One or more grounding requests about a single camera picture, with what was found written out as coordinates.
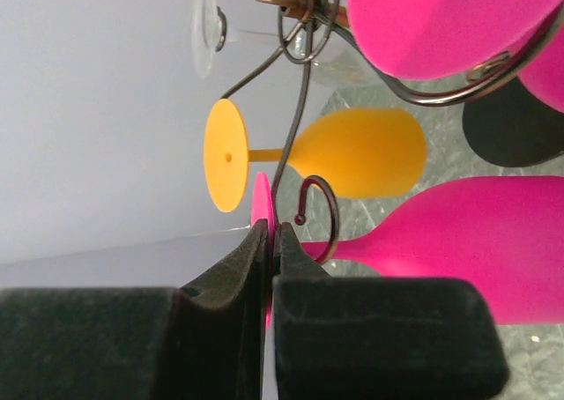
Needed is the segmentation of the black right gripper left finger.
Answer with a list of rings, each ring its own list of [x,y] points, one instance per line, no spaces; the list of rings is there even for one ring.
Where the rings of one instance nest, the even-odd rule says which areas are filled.
[[[269,232],[1,269],[4,399],[257,399]]]

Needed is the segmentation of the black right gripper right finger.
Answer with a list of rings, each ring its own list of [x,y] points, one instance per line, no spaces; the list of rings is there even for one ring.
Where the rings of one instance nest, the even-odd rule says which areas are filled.
[[[489,308],[456,278],[332,277],[278,227],[273,329],[282,399],[490,399],[509,367]]]

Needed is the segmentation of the pink wine glass front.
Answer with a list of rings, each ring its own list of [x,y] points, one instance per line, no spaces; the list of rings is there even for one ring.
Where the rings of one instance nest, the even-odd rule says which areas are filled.
[[[385,278],[460,278],[496,323],[563,321],[563,179],[474,176],[400,204],[375,229],[340,241],[340,260]]]

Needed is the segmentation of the pink wine glass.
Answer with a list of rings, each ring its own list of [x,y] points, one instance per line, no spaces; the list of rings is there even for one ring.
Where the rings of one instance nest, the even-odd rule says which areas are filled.
[[[563,23],[563,0],[346,0],[353,44],[400,99],[419,106],[475,100],[510,81]],[[423,93],[404,80],[470,70],[536,34],[497,71],[471,85]]]
[[[375,229],[340,241],[340,260],[385,278],[460,278],[496,323],[563,321],[563,179],[474,176],[400,204]]]

